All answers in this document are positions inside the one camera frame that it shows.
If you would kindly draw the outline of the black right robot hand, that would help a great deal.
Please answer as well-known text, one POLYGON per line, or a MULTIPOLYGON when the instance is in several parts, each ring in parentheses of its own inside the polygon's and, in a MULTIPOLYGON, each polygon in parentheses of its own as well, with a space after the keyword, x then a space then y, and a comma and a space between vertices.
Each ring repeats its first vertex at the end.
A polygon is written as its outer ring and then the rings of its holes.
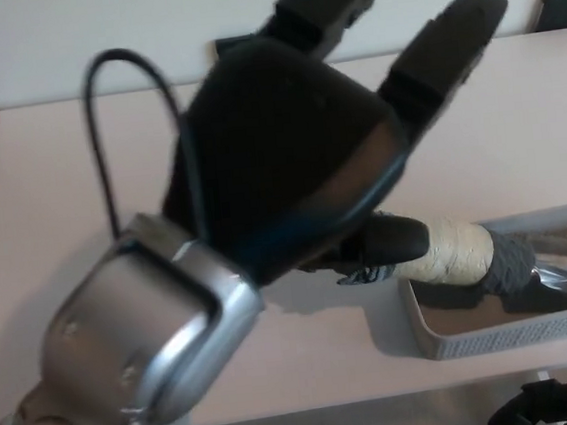
POLYGON ((488 425, 536 425, 563 422, 567 425, 567 383, 557 379, 531 382, 499 408, 488 425))

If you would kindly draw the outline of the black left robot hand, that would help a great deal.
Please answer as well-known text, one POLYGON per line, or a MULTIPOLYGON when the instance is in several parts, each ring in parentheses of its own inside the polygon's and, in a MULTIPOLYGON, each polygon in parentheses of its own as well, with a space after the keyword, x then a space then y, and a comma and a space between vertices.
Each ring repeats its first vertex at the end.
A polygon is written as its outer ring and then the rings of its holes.
POLYGON ((375 0, 278 0, 185 111, 163 215, 264 287, 357 230, 468 79, 507 0, 453 0, 377 88, 326 62, 375 0))

